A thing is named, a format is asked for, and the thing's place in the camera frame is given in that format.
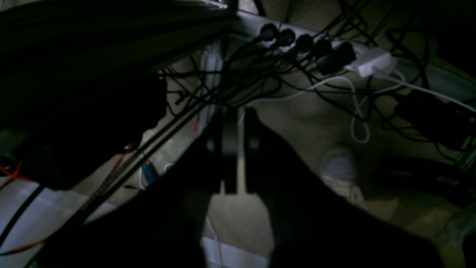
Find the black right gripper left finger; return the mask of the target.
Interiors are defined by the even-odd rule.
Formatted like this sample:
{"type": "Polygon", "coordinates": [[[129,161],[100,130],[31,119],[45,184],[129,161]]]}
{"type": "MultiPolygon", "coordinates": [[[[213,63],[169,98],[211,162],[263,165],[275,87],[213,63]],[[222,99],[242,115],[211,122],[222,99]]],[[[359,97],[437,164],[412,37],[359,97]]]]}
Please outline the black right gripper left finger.
{"type": "Polygon", "coordinates": [[[218,109],[202,134],[144,193],[49,238],[27,268],[205,268],[200,240],[209,202],[226,181],[225,139],[238,110],[218,109]]]}

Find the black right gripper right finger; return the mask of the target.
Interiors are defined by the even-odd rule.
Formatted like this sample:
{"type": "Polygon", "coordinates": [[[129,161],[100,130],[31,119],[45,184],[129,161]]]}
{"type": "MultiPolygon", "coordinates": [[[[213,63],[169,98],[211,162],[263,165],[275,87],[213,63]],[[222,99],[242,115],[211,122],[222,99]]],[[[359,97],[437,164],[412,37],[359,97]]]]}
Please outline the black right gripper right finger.
{"type": "Polygon", "coordinates": [[[350,205],[248,108],[245,185],[267,208],[271,268],[442,268],[429,241],[350,205]]]}

